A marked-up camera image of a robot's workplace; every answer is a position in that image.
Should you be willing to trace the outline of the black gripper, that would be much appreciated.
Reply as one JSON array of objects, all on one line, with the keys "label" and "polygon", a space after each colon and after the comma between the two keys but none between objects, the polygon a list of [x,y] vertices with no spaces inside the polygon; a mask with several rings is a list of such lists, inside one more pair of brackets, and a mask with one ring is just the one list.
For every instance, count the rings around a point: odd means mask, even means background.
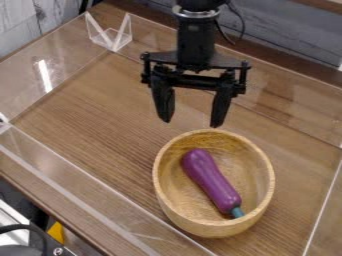
[{"label": "black gripper", "polygon": [[175,51],[145,52],[142,82],[151,86],[159,118],[169,123],[175,112],[173,86],[218,90],[212,109],[210,126],[218,128],[229,112],[233,94],[246,93],[246,78],[252,68],[246,61],[225,57],[216,51],[216,31],[226,37],[218,23],[220,9],[174,8],[179,21]]}]

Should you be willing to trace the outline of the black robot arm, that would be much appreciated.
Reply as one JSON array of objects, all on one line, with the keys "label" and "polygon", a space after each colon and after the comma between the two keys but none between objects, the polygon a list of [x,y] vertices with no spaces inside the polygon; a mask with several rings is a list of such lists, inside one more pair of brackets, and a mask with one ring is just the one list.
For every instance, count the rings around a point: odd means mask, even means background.
[{"label": "black robot arm", "polygon": [[232,100],[246,93],[248,72],[252,65],[216,51],[216,31],[225,35],[218,23],[220,7],[226,4],[246,23],[232,0],[177,0],[173,7],[178,19],[177,50],[145,52],[142,82],[151,89],[159,118],[170,122],[175,112],[175,87],[216,92],[210,126],[220,127]]}]

